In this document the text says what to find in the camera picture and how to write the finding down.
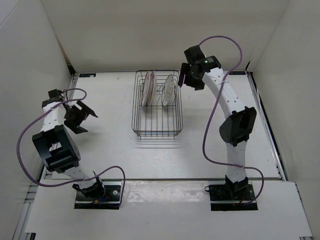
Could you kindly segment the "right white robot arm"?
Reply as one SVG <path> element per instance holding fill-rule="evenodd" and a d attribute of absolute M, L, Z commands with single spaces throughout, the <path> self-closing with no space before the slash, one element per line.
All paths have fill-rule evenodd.
<path fill-rule="evenodd" d="M 219 134 L 227 149 L 224 193 L 230 200 L 236 200 L 249 182 L 245 170 L 246 146 L 257 111 L 240 100 L 226 78 L 218 59 L 201 53 L 186 58 L 181 65 L 178 85 L 187 85 L 195 90 L 203 90 L 207 86 L 216 98 L 215 106 L 221 107 L 225 120 L 219 127 Z"/>

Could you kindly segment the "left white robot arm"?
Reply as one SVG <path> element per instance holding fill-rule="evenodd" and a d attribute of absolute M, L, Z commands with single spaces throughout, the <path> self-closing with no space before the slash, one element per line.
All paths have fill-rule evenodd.
<path fill-rule="evenodd" d="M 66 103 L 54 107 L 63 99 L 51 98 L 42 102 L 42 109 L 47 114 L 39 133 L 32 136 L 32 142 L 40 155 L 44 166 L 49 172 L 68 176 L 76 182 L 72 187 L 86 198 L 100 200 L 105 188 L 99 177 L 90 180 L 90 176 L 81 168 L 81 154 L 67 129 L 75 134 L 86 133 L 88 130 L 80 124 L 89 115 L 96 113 L 78 100 L 76 105 Z"/>

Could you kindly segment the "white plate with dark rim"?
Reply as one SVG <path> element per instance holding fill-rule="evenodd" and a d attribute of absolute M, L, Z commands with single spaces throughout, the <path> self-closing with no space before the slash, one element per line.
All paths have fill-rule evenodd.
<path fill-rule="evenodd" d="M 175 87 L 174 76 L 170 74 L 165 80 L 165 83 L 163 85 L 162 96 L 161 96 L 162 106 L 167 106 L 168 103 L 170 102 L 174 92 L 174 87 Z"/>

